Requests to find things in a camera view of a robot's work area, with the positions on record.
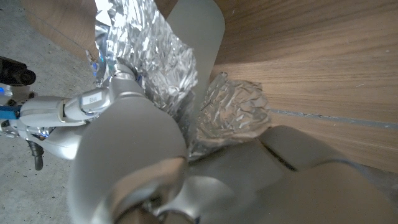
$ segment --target label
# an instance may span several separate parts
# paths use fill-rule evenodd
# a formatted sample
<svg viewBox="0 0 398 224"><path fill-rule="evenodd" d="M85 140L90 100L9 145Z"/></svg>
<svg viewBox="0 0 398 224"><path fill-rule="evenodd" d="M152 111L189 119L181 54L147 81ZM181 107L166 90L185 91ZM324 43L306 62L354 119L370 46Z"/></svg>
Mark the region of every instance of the label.
<svg viewBox="0 0 398 224"><path fill-rule="evenodd" d="M83 105L92 104L100 100L102 100L102 92L95 93L90 96L85 96L83 97L83 99L81 99Z"/></svg>

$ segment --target screw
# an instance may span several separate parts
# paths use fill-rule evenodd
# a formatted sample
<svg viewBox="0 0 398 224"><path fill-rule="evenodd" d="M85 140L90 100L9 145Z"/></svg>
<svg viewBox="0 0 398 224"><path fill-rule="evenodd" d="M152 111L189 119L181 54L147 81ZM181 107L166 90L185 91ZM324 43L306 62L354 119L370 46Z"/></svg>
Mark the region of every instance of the screw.
<svg viewBox="0 0 398 224"><path fill-rule="evenodd" d="M3 121L3 122L1 123L1 127L2 127L2 128L8 127L8 126L10 126L10 122L9 122L9 121Z"/></svg>
<svg viewBox="0 0 398 224"><path fill-rule="evenodd" d="M14 100L9 100L9 101L7 102L7 105L8 105L8 106L14 106L16 103L17 103L17 102L15 102Z"/></svg>

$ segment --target crumpled aluminum foil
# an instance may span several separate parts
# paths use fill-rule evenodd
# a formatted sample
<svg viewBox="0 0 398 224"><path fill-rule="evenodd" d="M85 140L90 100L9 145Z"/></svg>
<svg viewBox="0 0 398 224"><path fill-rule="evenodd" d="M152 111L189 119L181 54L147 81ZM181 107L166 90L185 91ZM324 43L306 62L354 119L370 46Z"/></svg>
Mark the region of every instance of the crumpled aluminum foil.
<svg viewBox="0 0 398 224"><path fill-rule="evenodd" d="M270 126L261 84L228 80L226 73L211 83L197 120L193 119L191 89L197 84L193 50L172 33L155 2L95 2L99 59L91 66L96 86L108 85L117 63L135 70L148 99L178 123L191 161L249 141Z"/></svg>
<svg viewBox="0 0 398 224"><path fill-rule="evenodd" d="M210 84L198 114L189 159L258 137L271 126L269 110L261 83L228 80L226 73L219 74Z"/></svg>
<svg viewBox="0 0 398 224"><path fill-rule="evenodd" d="M153 0L96 0L97 86L114 65L136 69L138 82L156 107L176 118L197 84L193 50L173 34Z"/></svg>

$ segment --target wooden wall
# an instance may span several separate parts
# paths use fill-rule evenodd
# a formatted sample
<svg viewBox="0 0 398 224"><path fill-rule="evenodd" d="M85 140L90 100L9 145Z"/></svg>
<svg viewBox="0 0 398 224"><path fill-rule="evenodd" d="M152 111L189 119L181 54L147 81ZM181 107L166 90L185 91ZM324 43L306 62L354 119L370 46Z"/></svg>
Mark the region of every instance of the wooden wall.
<svg viewBox="0 0 398 224"><path fill-rule="evenodd" d="M166 16L176 2L156 1ZM216 2L226 31L212 77L262 82L274 124L398 172L398 1ZM85 49L96 55L93 1L22 3L44 36L83 59Z"/></svg>

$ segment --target gray floor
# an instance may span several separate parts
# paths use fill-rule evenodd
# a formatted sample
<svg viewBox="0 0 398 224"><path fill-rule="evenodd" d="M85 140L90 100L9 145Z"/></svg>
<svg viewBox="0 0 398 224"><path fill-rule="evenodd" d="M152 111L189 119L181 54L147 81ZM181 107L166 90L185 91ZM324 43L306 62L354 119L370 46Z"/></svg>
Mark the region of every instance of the gray floor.
<svg viewBox="0 0 398 224"><path fill-rule="evenodd" d="M73 96L93 88L87 62L33 30L18 1L0 0L0 55L24 62L37 74L39 95ZM0 223L69 223L70 161L44 154L35 171L27 143L0 136ZM367 168L369 178L398 207L398 175Z"/></svg>

